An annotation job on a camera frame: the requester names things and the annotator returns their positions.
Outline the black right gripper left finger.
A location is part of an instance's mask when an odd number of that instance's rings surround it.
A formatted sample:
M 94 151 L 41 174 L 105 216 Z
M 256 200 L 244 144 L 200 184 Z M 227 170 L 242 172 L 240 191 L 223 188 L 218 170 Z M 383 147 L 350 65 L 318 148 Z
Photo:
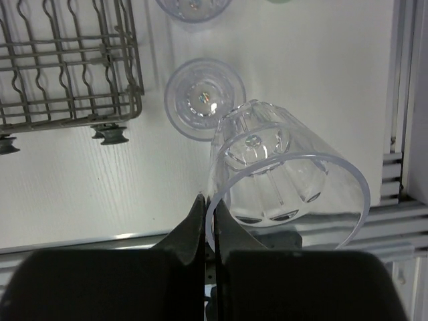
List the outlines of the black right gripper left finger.
M 2 320 L 202 320 L 205 199 L 149 249 L 45 249 L 1 299 Z

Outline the green plastic cup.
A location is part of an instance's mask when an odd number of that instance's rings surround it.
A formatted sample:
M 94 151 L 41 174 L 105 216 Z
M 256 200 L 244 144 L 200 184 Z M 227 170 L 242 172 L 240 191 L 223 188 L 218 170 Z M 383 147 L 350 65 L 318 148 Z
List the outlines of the green plastic cup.
M 292 0 L 267 0 L 267 1 L 274 5 L 285 5 L 286 3 L 290 3 Z

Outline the clear glass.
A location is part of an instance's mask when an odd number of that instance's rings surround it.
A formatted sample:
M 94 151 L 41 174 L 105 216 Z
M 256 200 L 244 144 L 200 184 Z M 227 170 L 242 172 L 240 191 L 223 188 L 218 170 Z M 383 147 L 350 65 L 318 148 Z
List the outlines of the clear glass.
M 213 58 L 189 60 L 167 82 L 167 118 L 183 136 L 209 142 L 218 123 L 234 107 L 246 102 L 245 86 L 228 64 Z
M 231 0 L 157 0 L 156 3 L 173 19 L 185 23 L 204 23 L 223 13 Z
M 285 108 L 251 100 L 221 117 L 211 141 L 209 245 L 220 201 L 247 232 L 342 222 L 332 248 L 340 249 L 364 224 L 370 189 L 358 168 Z

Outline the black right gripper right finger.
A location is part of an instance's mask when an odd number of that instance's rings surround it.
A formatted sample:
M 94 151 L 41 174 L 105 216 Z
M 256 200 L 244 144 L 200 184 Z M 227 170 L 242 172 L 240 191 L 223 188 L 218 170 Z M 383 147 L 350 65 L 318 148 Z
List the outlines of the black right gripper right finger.
M 268 249 L 215 209 L 219 320 L 406 320 L 384 264 L 361 251 Z

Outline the aluminium frame post right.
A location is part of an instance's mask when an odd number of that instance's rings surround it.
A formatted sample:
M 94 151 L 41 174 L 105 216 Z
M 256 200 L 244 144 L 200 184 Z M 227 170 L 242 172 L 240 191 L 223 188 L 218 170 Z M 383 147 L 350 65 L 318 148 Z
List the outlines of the aluminium frame post right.
M 395 1 L 389 149 L 399 155 L 399 194 L 427 203 L 427 2 Z

